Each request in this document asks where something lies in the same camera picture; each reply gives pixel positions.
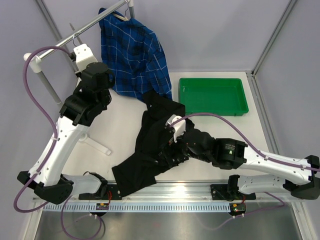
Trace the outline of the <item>black button shirt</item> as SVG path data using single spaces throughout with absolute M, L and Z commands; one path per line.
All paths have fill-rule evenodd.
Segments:
M 168 163 L 161 156 L 161 147 L 168 144 L 173 137 L 166 129 L 167 120 L 172 115 L 184 117 L 185 105 L 160 96 L 154 90 L 144 93 L 142 99 L 147 110 L 142 115 L 134 153 L 119 165 L 112 167 L 122 197 L 154 185 L 155 176 L 177 165 Z

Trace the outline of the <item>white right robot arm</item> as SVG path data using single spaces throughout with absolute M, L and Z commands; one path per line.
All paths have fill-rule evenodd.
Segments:
M 174 135 L 160 149 L 160 156 L 169 166 L 193 158 L 221 170 L 261 172 L 255 176 L 231 175 L 226 193 L 233 199 L 261 192 L 289 192 L 302 200 L 316 200 L 320 196 L 320 179 L 316 177 L 320 160 L 314 155 L 300 159 L 286 157 L 261 151 L 232 138 L 214 138 L 198 129 Z

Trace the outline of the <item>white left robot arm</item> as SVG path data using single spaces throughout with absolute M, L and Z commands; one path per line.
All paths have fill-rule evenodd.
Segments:
M 105 63 L 92 62 L 80 73 L 80 82 L 59 111 L 54 133 L 37 163 L 21 171 L 17 179 L 40 199 L 61 204 L 73 195 L 103 199 L 107 180 L 95 172 L 67 175 L 62 170 L 78 141 L 87 134 L 94 119 L 111 103 L 111 70 Z

